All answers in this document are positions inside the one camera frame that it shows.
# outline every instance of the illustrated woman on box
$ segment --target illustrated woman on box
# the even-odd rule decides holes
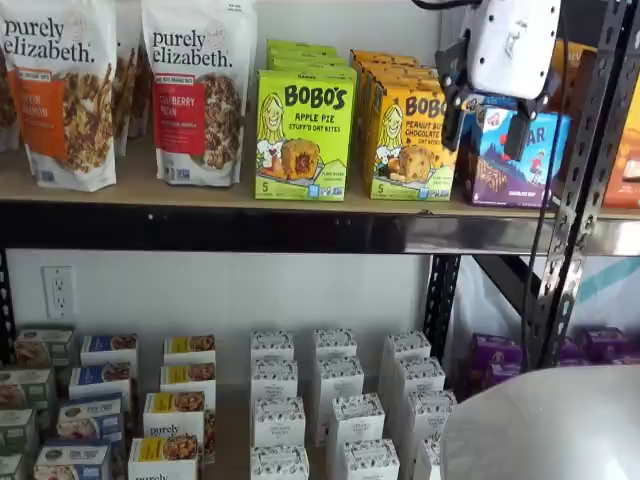
[[[398,158],[402,149],[402,109],[391,105],[382,117],[382,129],[376,149],[376,172]]]
[[[285,142],[282,128],[284,108],[275,93],[264,99],[258,116],[258,168],[272,169],[280,163],[282,145]]]

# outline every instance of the green bobo's box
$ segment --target green bobo's box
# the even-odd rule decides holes
[[[257,199],[344,200],[353,95],[344,76],[259,72]]]

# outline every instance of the black cable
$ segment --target black cable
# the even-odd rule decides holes
[[[569,58],[569,29],[567,27],[567,19],[564,15],[564,9],[560,7],[560,21],[562,22],[563,30],[563,51],[564,58],[562,65],[562,83],[561,83],[561,98],[562,103],[560,105],[560,111],[558,112],[558,118],[556,120],[556,131],[553,134],[553,145],[551,147],[551,158],[549,159],[549,167],[547,169],[547,181],[544,184],[544,194],[542,196],[542,205],[540,205],[540,215],[538,216],[538,224],[536,225],[536,233],[533,236],[533,245],[531,247],[531,255],[529,256],[529,272],[527,274],[527,281],[525,282],[524,292],[522,297],[522,319],[520,322],[520,345],[522,349],[522,366],[521,371],[524,373],[529,370],[529,352],[527,349],[527,317],[529,310],[529,291],[531,290],[531,281],[533,279],[533,264],[536,261],[536,254],[538,252],[538,244],[540,243],[540,234],[542,232],[542,225],[544,223],[544,217],[547,210],[547,198],[549,197],[549,190],[551,189],[551,177],[553,175],[553,164],[556,156],[556,149],[558,146],[558,137],[560,135],[560,126],[562,125],[562,117],[564,116],[564,106],[567,102],[567,68]]]
[[[423,10],[449,10],[450,8],[477,6],[482,0],[449,0],[442,3],[425,2],[424,0],[411,0]]]

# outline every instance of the electrical outlet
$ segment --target electrical outlet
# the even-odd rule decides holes
[[[75,316],[73,268],[42,267],[44,294],[49,318],[73,319]]]

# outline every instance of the yellow bobo's box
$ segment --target yellow bobo's box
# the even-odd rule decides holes
[[[374,199],[448,200],[456,152],[442,146],[446,103],[436,82],[377,82],[364,179]]]

